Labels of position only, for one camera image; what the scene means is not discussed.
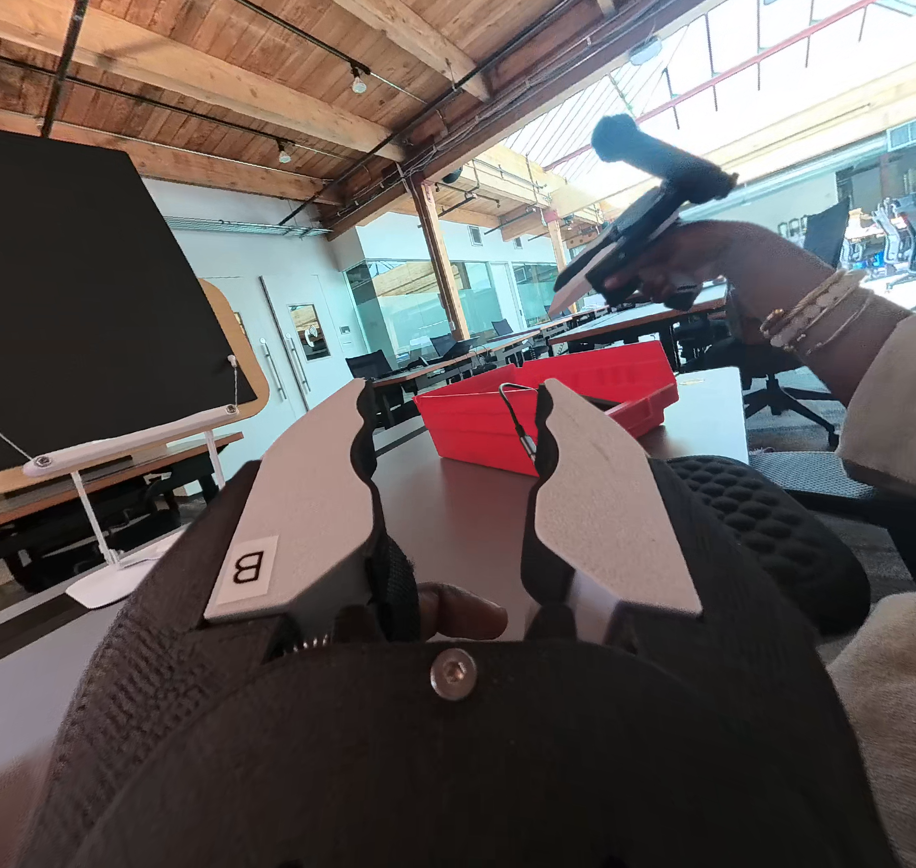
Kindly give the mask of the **black honeycomb cushion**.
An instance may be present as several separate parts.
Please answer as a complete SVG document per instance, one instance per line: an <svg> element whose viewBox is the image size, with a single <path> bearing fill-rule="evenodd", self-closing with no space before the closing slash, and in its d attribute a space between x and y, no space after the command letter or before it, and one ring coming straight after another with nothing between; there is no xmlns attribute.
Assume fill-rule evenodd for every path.
<svg viewBox="0 0 916 868"><path fill-rule="evenodd" d="M714 455L668 461L823 638L853 633L871 587L853 551L815 514L750 465Z"/></svg>

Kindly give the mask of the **red bin with black divider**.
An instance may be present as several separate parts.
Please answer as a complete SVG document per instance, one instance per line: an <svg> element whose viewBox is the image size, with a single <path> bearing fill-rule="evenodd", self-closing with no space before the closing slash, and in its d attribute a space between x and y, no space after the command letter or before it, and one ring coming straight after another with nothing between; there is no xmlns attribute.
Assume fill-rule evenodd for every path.
<svg viewBox="0 0 916 868"><path fill-rule="evenodd" d="M564 354L483 372L416 397L441 458L534 476L539 387L556 379L608 414L634 438L659 427L679 399L657 341Z"/></svg>

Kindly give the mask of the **person's right forearm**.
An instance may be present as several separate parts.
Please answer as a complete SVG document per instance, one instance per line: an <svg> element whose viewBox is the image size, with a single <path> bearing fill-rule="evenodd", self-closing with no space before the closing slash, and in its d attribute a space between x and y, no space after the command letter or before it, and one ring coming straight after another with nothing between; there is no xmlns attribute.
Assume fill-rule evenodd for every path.
<svg viewBox="0 0 916 868"><path fill-rule="evenodd" d="M776 309L789 310L837 271L804 254L791 290ZM761 342L763 320L739 313ZM862 483L914 496L914 312L862 284L822 317L791 357L810 369L845 407L837 454Z"/></svg>

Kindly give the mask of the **white door with window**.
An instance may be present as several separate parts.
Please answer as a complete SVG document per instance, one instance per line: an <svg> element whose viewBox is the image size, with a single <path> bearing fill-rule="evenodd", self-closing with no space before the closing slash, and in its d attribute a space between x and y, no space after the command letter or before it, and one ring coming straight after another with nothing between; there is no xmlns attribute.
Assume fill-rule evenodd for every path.
<svg viewBox="0 0 916 868"><path fill-rule="evenodd" d="M290 420L303 416L307 403L292 371L280 316L269 298L266 283L259 276L210 277L204 281L216 286L237 314L269 381L270 409L283 411Z"/></svg>
<svg viewBox="0 0 916 868"><path fill-rule="evenodd" d="M291 367L294 393L310 411L351 380L322 284L314 275L265 275L259 283Z"/></svg>

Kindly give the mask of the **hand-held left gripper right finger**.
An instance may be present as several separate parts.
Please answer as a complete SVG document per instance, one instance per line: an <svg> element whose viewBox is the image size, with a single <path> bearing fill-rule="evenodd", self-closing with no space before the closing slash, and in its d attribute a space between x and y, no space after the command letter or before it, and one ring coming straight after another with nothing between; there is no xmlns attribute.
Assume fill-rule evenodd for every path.
<svg viewBox="0 0 916 868"><path fill-rule="evenodd" d="M558 379L538 388L522 584L537 612L607 643L635 612L697 621L703 606L650 465L607 412Z"/></svg>

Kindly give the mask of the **row of office desks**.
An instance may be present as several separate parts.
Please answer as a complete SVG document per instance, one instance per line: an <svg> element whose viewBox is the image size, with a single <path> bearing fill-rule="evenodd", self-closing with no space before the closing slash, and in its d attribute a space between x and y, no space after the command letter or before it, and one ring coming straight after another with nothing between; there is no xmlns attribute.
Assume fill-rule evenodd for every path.
<svg viewBox="0 0 916 868"><path fill-rule="evenodd" d="M562 347L572 351L583 351L586 346L599 347L619 342L637 342L644 335L657 335L667 357L671 370L681 370L681 355L673 335L675 323L693 317L706 318L721 310L726 303L726 286L716 281L704 286L696 296L693 305L687 309L671 309L658 304L637 304L622 311L587 310L572 313L566 318L548 321L533 329L514 332L504 337L471 347L467 353L450 359L438 359L434 363L414 369L401 369L388 376L378 378L364 373L362 378L371 381L375 390L375 405L379 419L386 428L405 420L399 404L390 404L386 391L395 389L397 396L404 397L406 382L428 381L441 384L459 376L466 367L477 367L477 360L492 357L501 362L520 364L519 357L527 344L542 342L549 356L555 356Z"/></svg>

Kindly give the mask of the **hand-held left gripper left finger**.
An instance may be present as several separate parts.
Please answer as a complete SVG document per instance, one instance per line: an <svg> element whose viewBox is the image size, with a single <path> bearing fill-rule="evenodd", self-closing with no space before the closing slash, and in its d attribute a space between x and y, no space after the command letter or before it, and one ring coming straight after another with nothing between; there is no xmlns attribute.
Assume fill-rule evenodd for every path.
<svg viewBox="0 0 916 868"><path fill-rule="evenodd" d="M280 614L296 625L332 625L343 608L385 601L374 421L373 385L354 379L275 441L246 498L206 622Z"/></svg>

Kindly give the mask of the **stack of wrist bracelets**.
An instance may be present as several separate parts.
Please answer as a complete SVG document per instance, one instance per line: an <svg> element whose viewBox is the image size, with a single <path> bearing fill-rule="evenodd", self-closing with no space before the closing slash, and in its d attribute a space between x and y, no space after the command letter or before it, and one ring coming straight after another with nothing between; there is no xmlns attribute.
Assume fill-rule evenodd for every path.
<svg viewBox="0 0 916 868"><path fill-rule="evenodd" d="M859 289L866 276L864 269L835 271L791 309L773 310L760 325L760 334L770 346L796 353L809 329Z"/></svg>

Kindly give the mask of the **red ceiling pipe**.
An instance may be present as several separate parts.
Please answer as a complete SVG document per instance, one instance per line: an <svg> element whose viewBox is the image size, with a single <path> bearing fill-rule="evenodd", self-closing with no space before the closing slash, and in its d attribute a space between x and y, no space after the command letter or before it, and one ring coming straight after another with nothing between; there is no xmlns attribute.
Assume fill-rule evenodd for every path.
<svg viewBox="0 0 916 868"><path fill-rule="evenodd" d="M914 0L717 0L624 56L514 137L548 171L584 177L592 129L625 114L716 143L783 105L806 107L914 61Z"/></svg>

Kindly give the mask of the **wooden desk with black legs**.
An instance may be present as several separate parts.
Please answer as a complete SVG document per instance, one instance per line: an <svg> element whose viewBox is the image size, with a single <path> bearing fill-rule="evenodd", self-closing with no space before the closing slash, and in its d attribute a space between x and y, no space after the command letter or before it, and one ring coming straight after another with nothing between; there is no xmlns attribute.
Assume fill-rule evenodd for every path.
<svg viewBox="0 0 916 868"><path fill-rule="evenodd" d="M205 439L136 451L82 475L84 490L110 549L126 554L182 524L178 492L198 485L217 494ZM2 581L29 595L104 562L69 475L2 494Z"/></svg>

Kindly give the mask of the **person's right hand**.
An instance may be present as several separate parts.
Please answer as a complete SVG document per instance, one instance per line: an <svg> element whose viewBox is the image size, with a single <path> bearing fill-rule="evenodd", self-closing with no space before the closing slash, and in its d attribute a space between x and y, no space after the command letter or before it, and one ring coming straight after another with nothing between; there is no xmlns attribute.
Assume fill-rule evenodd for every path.
<svg viewBox="0 0 916 868"><path fill-rule="evenodd" d="M648 244L629 270L642 292L657 301L672 296L678 280L723 277L741 312L763 320L786 299L790 278L803 262L793 243L752 223L677 222Z"/></svg>

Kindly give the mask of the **white board stand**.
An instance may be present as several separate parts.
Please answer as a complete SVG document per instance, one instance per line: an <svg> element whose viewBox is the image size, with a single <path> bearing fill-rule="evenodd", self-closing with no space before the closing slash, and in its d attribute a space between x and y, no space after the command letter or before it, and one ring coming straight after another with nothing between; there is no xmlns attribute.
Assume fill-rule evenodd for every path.
<svg viewBox="0 0 916 868"><path fill-rule="evenodd" d="M218 489L225 486L225 476L219 452L216 448L214 429L235 421L239 416L238 376L239 365L235 355L229 354L227 361L234 375L234 399L197 414L184 416L173 422L157 427L145 428L110 439L99 439L62 450L54 450L29 456L25 450L17 452L25 460L22 474L29 479L64 474L70 477L80 502L92 527L97 545L104 558L104 566L76 580L66 588L66 594L87 610L98 610L126 599L154 565L177 542L182 530L179 529L155 542L151 549L138 550L120 555L110 548L101 525L88 498L82 477L86 470L111 458L121 458L134 450L146 446L174 441L186 434L202 433L212 462L212 471Z"/></svg>

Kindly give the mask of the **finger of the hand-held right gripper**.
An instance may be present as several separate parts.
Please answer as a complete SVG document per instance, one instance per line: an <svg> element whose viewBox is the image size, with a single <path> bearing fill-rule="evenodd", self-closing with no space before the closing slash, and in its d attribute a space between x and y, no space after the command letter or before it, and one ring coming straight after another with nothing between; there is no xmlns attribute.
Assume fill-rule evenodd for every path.
<svg viewBox="0 0 916 868"><path fill-rule="evenodd" d="M554 296L547 313L557 318L589 292L599 295L609 307L623 303L623 286L608 281L622 272L623 238L595 241L557 277Z"/></svg>

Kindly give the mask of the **person's left hand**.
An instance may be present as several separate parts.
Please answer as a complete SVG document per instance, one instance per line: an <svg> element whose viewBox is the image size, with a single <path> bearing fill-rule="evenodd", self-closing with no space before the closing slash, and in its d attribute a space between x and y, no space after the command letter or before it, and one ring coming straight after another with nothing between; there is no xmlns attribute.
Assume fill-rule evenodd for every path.
<svg viewBox="0 0 916 868"><path fill-rule="evenodd" d="M503 635L509 625L509 614L501 605L447 583L421 583L418 610L422 641L436 635L491 641Z"/></svg>

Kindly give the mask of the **black board with wooden frame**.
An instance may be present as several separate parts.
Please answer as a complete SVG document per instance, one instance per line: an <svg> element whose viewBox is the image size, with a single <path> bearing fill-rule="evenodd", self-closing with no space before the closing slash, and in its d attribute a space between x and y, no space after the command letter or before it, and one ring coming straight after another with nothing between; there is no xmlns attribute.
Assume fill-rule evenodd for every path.
<svg viewBox="0 0 916 868"><path fill-rule="evenodd" d="M269 385L124 152L2 132L2 471Z"/></svg>

